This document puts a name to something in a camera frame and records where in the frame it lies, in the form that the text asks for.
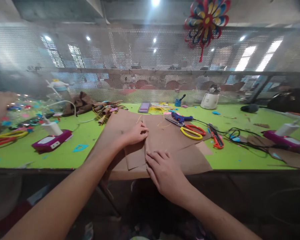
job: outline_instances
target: ceiling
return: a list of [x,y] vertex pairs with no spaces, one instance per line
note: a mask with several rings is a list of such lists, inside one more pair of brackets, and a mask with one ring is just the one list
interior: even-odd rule
[[[192,0],[0,0],[0,22],[182,25]],[[300,0],[232,0],[229,26],[300,27]]]

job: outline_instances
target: pinwheel decoration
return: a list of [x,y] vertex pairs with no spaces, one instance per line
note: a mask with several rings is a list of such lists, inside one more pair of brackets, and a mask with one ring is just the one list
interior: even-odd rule
[[184,25],[189,29],[185,37],[190,48],[198,44],[201,47],[199,62],[202,62],[203,49],[212,39],[221,36],[221,28],[226,26],[229,17],[225,15],[230,8],[231,0],[196,0],[190,7],[191,15]]

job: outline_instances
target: craft table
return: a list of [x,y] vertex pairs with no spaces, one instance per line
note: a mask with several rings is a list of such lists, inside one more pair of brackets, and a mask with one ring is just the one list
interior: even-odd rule
[[[129,108],[131,112],[137,112],[140,106],[140,104],[124,105]],[[212,123],[217,126],[220,131],[226,131],[231,127],[238,127],[260,133],[266,129],[255,126],[253,123],[268,124],[270,129],[278,129],[282,124],[293,121],[293,119],[288,116],[267,109],[261,108],[257,113],[245,113],[240,111],[240,107],[241,105],[238,104],[219,104],[217,111],[220,115],[214,115],[211,110],[202,109],[200,106],[185,109],[179,107],[176,112],[184,116],[191,115],[206,123]],[[47,132],[43,130],[41,126],[36,126],[34,132],[29,133],[14,143],[0,146],[0,170],[22,168],[24,170],[32,169],[37,171],[40,169],[40,171],[49,170],[49,172],[51,172],[51,170],[72,170],[78,168],[88,156],[104,128],[104,126],[99,126],[97,121],[88,123],[80,123],[78,121],[87,121],[93,118],[93,116],[94,113],[91,111],[79,115],[78,118],[74,116],[61,118],[59,122],[60,128],[73,131],[73,137],[49,153],[38,154],[31,147],[32,143],[47,136]],[[193,124],[206,129],[200,122],[193,121]],[[294,132],[292,137],[300,140],[300,129]],[[285,166],[275,166],[285,165],[285,163],[270,157],[262,151],[252,148],[247,150],[227,140],[224,140],[225,146],[224,149],[221,150],[213,148],[213,139],[209,139],[205,141],[205,143],[214,153],[213,155],[206,156],[214,170],[264,171],[294,169]],[[78,144],[88,145],[88,147],[80,152],[73,152]]]

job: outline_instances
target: magenta device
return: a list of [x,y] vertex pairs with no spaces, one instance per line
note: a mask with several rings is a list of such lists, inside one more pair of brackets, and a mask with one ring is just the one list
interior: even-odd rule
[[62,143],[68,141],[73,135],[72,131],[62,129],[62,134],[59,136],[47,136],[31,146],[39,153],[52,152]]
[[292,137],[289,136],[278,136],[275,134],[275,130],[268,130],[268,131],[264,131],[263,136],[265,138],[268,138],[269,140],[273,141],[275,144],[278,145],[287,145],[289,146],[289,151],[291,152],[296,152],[296,153],[300,153],[300,141],[297,139],[294,139]]

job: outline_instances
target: hand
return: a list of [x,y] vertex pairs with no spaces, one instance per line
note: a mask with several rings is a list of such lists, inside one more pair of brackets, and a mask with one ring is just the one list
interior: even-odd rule
[[158,191],[169,201],[185,207],[187,197],[194,187],[189,183],[181,171],[180,166],[171,158],[170,153],[155,151],[146,155],[150,178]]
[[125,132],[122,138],[126,145],[136,144],[148,136],[148,131],[149,129],[143,122],[138,122],[133,128]]

